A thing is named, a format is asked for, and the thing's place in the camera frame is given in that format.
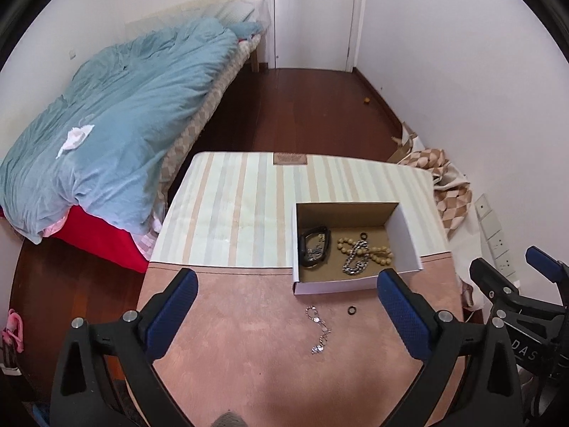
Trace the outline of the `white tissue on duvet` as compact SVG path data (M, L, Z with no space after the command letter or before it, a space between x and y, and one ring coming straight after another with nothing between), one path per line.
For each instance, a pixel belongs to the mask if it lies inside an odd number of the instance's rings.
M58 150L56 158L60 158L64 153L69 151L74 151L76 148L79 148L83 142L89 137L92 130L94 129L93 125L84 125L81 127L73 127L67 134L62 147Z

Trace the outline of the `red bed sheet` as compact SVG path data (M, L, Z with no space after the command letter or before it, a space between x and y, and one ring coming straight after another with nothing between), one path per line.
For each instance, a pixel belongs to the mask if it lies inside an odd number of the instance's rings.
M63 226L47 238L58 239L140 274L144 274L149 266L149 260L140 252L129 232L112 227L79 206L72 207Z

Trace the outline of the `white door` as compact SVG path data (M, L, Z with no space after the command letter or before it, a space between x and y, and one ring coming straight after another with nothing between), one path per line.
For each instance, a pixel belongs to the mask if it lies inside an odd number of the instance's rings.
M268 0L271 68L351 72L365 0Z

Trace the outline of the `blue duvet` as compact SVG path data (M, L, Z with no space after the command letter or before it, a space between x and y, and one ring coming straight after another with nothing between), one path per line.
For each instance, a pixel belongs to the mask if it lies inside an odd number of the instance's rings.
M190 20L101 50L17 138L1 164L1 207L20 235L38 243L74 206L133 234L158 209L163 160L203 106L256 22ZM93 125L56 158L73 127Z

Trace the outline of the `checkered beige blanket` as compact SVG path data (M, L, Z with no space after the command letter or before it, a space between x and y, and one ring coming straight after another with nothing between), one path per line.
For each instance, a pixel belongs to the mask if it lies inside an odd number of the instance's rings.
M442 148L425 148L419 135L406 122L401 137L392 137L397 150L389 162L431 174L433 195L443 229L450 239L466 221L473 203L470 181L458 170Z

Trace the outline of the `pink slipper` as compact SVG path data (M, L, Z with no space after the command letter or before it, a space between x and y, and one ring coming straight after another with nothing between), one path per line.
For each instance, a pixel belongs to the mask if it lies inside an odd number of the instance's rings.
M1 335L8 347L14 348L17 353L23 352L23 320L14 309L9 309L7 324Z

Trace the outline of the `white wall power strip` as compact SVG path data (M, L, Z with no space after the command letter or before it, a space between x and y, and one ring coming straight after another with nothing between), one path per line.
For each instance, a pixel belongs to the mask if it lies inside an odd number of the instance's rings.
M502 230L499 217L486 197L481 194L474 202L475 213L482 236L482 250L484 257L516 287L521 283L510 257L510 251Z

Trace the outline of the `white cardboard box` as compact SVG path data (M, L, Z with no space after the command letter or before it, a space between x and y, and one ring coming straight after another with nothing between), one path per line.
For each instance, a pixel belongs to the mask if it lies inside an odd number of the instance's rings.
M298 236L331 231L330 251L317 267L299 263ZM303 202L292 209L292 291L296 296L368 290L386 269L422 270L419 250L398 202Z

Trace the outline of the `pink striped table mat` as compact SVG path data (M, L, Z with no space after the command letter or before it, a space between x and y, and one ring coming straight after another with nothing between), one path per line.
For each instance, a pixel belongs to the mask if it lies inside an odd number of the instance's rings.
M142 302L182 268L199 293L155 364L197 426L236 412L251 426L378 426L420 369L376 292L378 264L349 276L332 246L313 268L298 238L367 234L435 309L459 313L431 174L360 159L203 152L172 201Z

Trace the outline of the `white pillow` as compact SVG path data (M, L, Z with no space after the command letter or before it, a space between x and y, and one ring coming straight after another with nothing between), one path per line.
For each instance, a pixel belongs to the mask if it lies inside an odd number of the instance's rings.
M191 0L154 12L142 19L126 22L126 36L132 39L201 17L213 17L224 25L257 22L263 29L267 29L271 24L266 0Z

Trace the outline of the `black smart band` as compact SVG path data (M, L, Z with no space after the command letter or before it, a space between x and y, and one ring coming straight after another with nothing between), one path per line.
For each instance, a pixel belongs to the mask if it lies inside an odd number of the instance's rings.
M304 268L317 267L330 251L331 231L319 226L301 232L298 236L299 263Z

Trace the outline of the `bed with checkered mattress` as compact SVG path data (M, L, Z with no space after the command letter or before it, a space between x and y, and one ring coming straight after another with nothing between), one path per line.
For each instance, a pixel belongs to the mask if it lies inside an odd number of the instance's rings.
M142 273L168 193L270 23L266 0L194 0L131 22L88 59L1 163L1 215Z

